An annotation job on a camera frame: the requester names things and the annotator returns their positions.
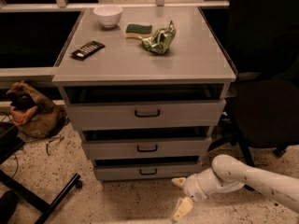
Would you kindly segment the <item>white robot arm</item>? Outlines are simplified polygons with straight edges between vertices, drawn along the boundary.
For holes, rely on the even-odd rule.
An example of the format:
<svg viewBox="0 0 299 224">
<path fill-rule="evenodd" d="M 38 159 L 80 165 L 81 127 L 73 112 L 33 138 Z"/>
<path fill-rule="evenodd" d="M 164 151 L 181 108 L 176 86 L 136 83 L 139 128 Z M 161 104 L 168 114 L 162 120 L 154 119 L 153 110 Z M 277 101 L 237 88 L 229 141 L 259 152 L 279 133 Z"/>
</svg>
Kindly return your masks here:
<svg viewBox="0 0 299 224">
<path fill-rule="evenodd" d="M 215 193 L 228 193 L 253 188 L 278 203 L 299 213 L 299 180 L 246 165 L 236 158 L 221 154 L 216 156 L 211 167 L 188 177 L 173 178 L 172 183 L 181 188 L 184 198 L 179 198 L 171 216 L 178 222 L 193 209 L 194 203 L 204 202 Z"/>
</svg>

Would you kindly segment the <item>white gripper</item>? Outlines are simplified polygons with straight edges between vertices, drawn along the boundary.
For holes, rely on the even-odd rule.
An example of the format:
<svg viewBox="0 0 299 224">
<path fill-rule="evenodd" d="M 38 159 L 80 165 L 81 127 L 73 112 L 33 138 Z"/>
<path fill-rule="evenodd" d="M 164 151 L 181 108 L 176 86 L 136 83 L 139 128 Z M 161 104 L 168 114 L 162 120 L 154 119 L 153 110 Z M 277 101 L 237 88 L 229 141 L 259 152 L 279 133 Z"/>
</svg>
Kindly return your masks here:
<svg viewBox="0 0 299 224">
<path fill-rule="evenodd" d="M 206 169 L 202 173 L 190 175 L 187 178 L 172 178 L 171 182 L 183 189 L 187 196 L 178 198 L 177 205 L 171 216 L 174 222 L 182 220 L 192 211 L 193 202 L 201 203 L 212 194 L 233 192 L 244 187 L 243 183 L 237 181 L 223 181 L 211 168 Z"/>
</svg>

